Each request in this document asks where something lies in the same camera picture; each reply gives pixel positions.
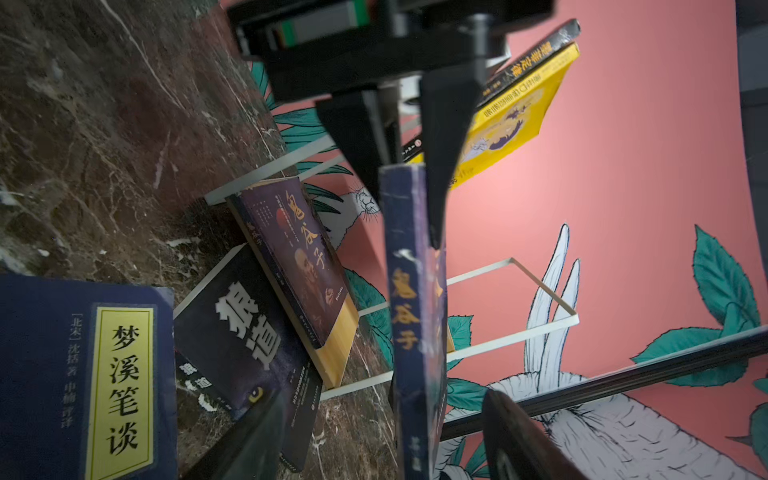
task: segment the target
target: white animal drawing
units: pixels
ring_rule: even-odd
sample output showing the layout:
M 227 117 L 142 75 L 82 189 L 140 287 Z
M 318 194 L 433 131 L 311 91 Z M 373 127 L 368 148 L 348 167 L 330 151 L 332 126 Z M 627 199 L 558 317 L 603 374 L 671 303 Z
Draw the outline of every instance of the white animal drawing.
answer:
M 333 244 L 333 248 L 338 249 L 341 245 L 347 230 L 352 228 L 357 219 L 363 216 L 363 219 L 377 215 L 379 205 L 373 200 L 370 192 L 365 187 L 351 191 L 342 195 L 343 201 L 339 202 L 333 198 L 322 198 L 320 201 L 329 207 L 337 209 L 340 214 L 334 212 L 318 212 L 320 221 L 328 229 L 328 237 Z
M 555 289 L 568 252 L 568 225 L 563 225 L 543 282 Z M 576 260 L 562 293 L 575 306 L 578 299 L 580 261 Z M 538 289 L 528 316 L 528 328 L 549 321 L 551 299 Z M 554 319 L 568 314 L 558 307 Z M 525 342 L 525 372 L 492 383 L 515 401 L 586 380 L 561 372 L 560 361 L 567 330 L 539 336 Z M 453 409 L 445 420 L 474 412 Z M 596 402 L 548 413 L 536 418 L 549 438 L 587 477 L 594 480 L 642 478 L 673 479 L 757 479 L 758 476 L 732 459 L 682 430 L 670 420 L 626 395 L 614 395 Z M 451 480 L 470 480 L 470 472 L 450 465 L 451 454 L 462 438 L 439 446 L 433 480 L 441 472 Z

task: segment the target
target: marble surface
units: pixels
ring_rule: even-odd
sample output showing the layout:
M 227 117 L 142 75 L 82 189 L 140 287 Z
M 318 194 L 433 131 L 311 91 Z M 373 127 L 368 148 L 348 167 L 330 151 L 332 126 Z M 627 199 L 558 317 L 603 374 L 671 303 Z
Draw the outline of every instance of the marble surface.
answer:
M 244 241 L 201 197 L 285 145 L 228 35 L 202 0 L 0 0 L 0 271 L 178 302 Z M 345 382 L 386 370 L 363 322 Z M 387 388 L 323 403 L 305 471 L 280 477 L 396 476 Z M 177 393 L 185 472 L 232 424 Z

